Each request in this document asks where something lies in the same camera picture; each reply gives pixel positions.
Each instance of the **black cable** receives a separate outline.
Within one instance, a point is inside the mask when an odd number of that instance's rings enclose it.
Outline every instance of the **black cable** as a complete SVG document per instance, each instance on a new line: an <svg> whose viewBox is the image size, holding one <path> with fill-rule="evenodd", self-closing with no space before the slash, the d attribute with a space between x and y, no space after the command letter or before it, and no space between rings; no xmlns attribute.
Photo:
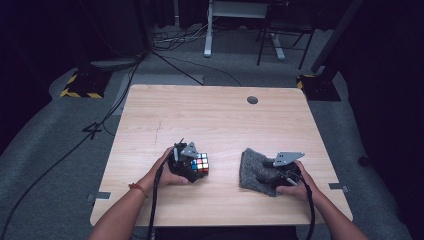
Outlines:
<svg viewBox="0 0 424 240"><path fill-rule="evenodd" d="M315 228L315 207L314 207L314 202L312 200L312 190L311 190L311 187L309 187L309 185L306 183L306 181L303 177L301 177L299 179L305 185L306 193L307 193L307 196L308 196L309 208L311 210L311 223L309 225L308 236L306 237L307 240L310 240L310 239L312 239L312 234L314 233L314 228Z"/></svg>
<svg viewBox="0 0 424 240"><path fill-rule="evenodd" d="M178 70L179 72L183 73L184 75L186 75L187 77L193 79L195 82L197 82L198 84L200 84L201 86L204 86L203 83L199 82L197 79L195 79L194 77L190 76L188 73L184 72L183 70L179 69L178 67L176 67L174 64L170 63L168 60L166 60L164 57L162 57L161 55L155 53L154 51L151 51L154 55L156 55L157 57L159 57L160 59L162 59L163 61L165 61L166 63L168 63L169 65L171 65L173 68L175 68L176 70Z"/></svg>
<svg viewBox="0 0 424 240"><path fill-rule="evenodd" d="M123 96L126 95L129 86L131 86L131 82L132 82L132 78L134 77L134 73L135 70L138 68L138 66L140 65L140 63L142 62L142 60L144 59L144 57L140 58L139 62L137 63L136 67L133 68L131 77L128 81L128 85L123 93ZM16 209L18 208L18 206L20 205L20 203L22 202L22 200L25 198L25 196L34 188L34 186L40 182L53 168L55 168L57 165L59 165L63 160L65 160L69 155L71 155L83 142L85 142L85 140L87 140L94 132L96 132L96 130L113 114L113 112L116 111L116 109L118 108L118 106L121 104L121 102L123 101L124 97L121 96L120 100L115 104L115 106L112 107L111 110L109 110L109 112L106 114L106 116L103 118L103 120L99 123L96 124L94 129L88 133L80 142L78 142L70 151L68 151L63 157L61 157L57 162L55 162L52 166L50 166L43 174L41 174L24 192L24 194L22 194L22 196L18 199L18 201L15 203L15 205L13 206L12 210L9 213L9 216L6 219L5 225L3 227L2 230L2 234L0 236L0 240L4 240L5 236L6 236L6 231L7 228L9 226L9 223L12 219L13 214L15 213Z"/></svg>
<svg viewBox="0 0 424 240"><path fill-rule="evenodd" d="M198 64L198 63L193 63L193 62L190 62L190 61L185 61L185 60L181 60L181 59L177 59L177 58L174 58L174 57L167 57L167 56L162 56L163 58L170 58L170 59L174 59L174 60L176 60L176 61L180 61L180 62L186 62L186 63L190 63L190 64L193 64L193 65L196 65L196 66L200 66L200 67L204 67L204 68L209 68L209 69L212 69L212 70L215 70L215 71L218 71L218 72L221 72L221 73L224 73L224 74L227 74L228 76L230 76L232 79L234 79L234 81L236 81L237 83L238 83L238 85L241 87L241 83L233 76L233 75L231 75L231 74L229 74L229 73L227 73L227 72L225 72L225 71L222 71L222 70L219 70L219 69L216 69L216 68L213 68L213 67L209 67L209 66L205 66L205 65L202 65L202 64Z"/></svg>
<svg viewBox="0 0 424 240"><path fill-rule="evenodd" d="M79 4L81 5L81 8L84 10L85 15L88 17L88 19L91 22L91 25L94 27L94 29L97 32L97 35L99 36L99 38L103 41L103 43L114 53L116 53L119 56L122 57L137 57L137 56L129 56L129 55L125 55L122 54L121 52L123 51L116 51L115 49L112 48L112 46L106 41L106 39L103 37L103 35L101 34L99 28L97 27L96 23L94 22L93 18L90 16L90 13L88 12L87 8L84 6L84 3L81 0L78 0Z"/></svg>
<svg viewBox="0 0 424 240"><path fill-rule="evenodd" d="M147 238L146 238L147 240L150 240L150 238L152 237L153 223L155 221L156 202L158 198L158 187L159 187L160 177L162 176L162 172L163 172L163 165L165 165L165 163L168 161L169 155L173 153L174 153L173 151L170 151L168 155L166 155L161 165L159 166L158 170L156 170L155 180L153 183L152 211L150 212L149 229L147 231Z"/></svg>

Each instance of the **gray floor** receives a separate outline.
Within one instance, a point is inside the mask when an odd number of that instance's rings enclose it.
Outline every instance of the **gray floor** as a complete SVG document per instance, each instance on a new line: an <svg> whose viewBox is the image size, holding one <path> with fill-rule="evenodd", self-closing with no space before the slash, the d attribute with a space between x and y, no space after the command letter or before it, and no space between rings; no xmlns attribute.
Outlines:
<svg viewBox="0 0 424 240"><path fill-rule="evenodd" d="M204 38L158 53L219 69L231 74L242 86L294 88L296 76L311 73L309 69L330 35L331 31L316 33L302 70L297 69L301 52L289 50L285 51L287 59L278 61L273 49L266 49L261 65L256 66L259 43L255 43L256 32L247 30L217 32L211 58L203 57ZM168 60L188 74L201 77L205 85L238 86L226 73ZM128 70L115 72L104 99L59 97L72 72L70 69L51 85L53 101L28 122L0 159L2 227L25 190L86 136L81 130L103 119L128 77ZM136 74L139 81L149 75L182 75L153 54L140 64ZM154 83L169 84L169 80ZM347 101L346 85L341 75L334 83L341 102L309 102L309 106L337 176L350 189L346 197L354 223L370 239L411 239L396 216L393 197L377 173L372 167L357 164L364 150ZM173 84L190 83L185 79ZM107 130L114 133L119 120L120 115L111 116L105 123ZM106 131L96 134L42 178L16 209L6 239L86 238L91 230L92 211L86 197L98 190L113 139ZM144 229L136 230L136 235L143 235ZM305 238L307 230L308 226L298 227L300 239ZM325 225L316 226L314 239L330 239Z"/></svg>

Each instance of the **table leg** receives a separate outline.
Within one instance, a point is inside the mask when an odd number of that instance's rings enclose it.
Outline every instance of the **table leg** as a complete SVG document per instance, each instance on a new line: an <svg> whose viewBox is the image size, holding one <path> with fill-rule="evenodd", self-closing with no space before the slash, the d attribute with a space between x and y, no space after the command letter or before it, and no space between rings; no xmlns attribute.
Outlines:
<svg viewBox="0 0 424 240"><path fill-rule="evenodd" d="M209 8L208 8L208 31L206 33L206 41L205 41L205 57L210 57L212 55L212 16L213 16L213 0L209 0Z"/></svg>
<svg viewBox="0 0 424 240"><path fill-rule="evenodd" d="M275 52L277 53L278 60L286 59L286 56L284 55L283 49L281 48L280 40L278 39L278 37L280 35L279 34L273 34L273 33L271 33L270 35L271 35L272 44L274 44Z"/></svg>

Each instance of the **rubik's cube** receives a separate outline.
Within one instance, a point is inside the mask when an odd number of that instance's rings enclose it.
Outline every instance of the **rubik's cube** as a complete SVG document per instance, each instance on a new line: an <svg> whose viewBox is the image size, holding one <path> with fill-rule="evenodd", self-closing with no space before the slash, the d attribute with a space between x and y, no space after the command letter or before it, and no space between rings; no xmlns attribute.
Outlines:
<svg viewBox="0 0 424 240"><path fill-rule="evenodd" d="M208 155L206 153L198 153L197 158L191 161L191 169L198 173L209 173Z"/></svg>

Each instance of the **bracelet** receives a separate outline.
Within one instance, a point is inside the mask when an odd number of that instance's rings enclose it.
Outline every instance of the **bracelet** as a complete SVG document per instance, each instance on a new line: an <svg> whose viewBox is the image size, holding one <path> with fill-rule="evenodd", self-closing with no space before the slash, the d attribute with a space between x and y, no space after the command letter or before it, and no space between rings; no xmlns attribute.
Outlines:
<svg viewBox="0 0 424 240"><path fill-rule="evenodd" d="M146 198L149 198L149 195L147 195L147 193L146 193L146 191L140 186L140 185L138 185L138 184L135 184L135 183L132 183L132 184L128 184L128 187L130 188L130 189L140 189L140 191L144 194L144 196L146 197Z"/></svg>

